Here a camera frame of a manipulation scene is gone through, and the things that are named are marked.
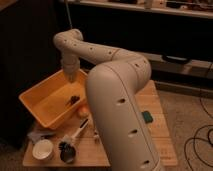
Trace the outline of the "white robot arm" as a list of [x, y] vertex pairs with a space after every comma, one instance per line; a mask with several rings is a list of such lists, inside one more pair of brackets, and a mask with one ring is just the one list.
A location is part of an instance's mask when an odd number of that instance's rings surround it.
[[56, 34], [53, 42], [69, 81], [82, 59], [95, 65], [86, 97], [112, 171], [165, 171], [135, 99], [150, 80], [149, 61], [133, 51], [86, 42], [77, 29]]

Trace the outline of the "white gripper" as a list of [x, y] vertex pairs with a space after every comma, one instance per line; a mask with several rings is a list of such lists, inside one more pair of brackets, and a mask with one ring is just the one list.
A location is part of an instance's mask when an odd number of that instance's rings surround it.
[[68, 81], [74, 83], [76, 81], [75, 76], [80, 68], [79, 58], [72, 53], [63, 53], [61, 65], [65, 75], [69, 78]]

